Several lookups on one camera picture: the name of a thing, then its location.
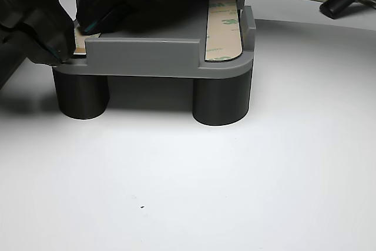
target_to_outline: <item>white background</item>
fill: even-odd
[[[184,79],[110,78],[69,119],[26,61],[0,92],[0,250],[375,250],[376,33],[257,28],[250,113],[219,128]]]

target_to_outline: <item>gray 3d-printed part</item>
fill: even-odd
[[[117,32],[86,40],[86,58],[58,67],[72,75],[226,79],[253,67],[256,25],[251,7],[237,0],[243,53],[232,61],[206,62],[209,0],[169,4],[127,18]]]

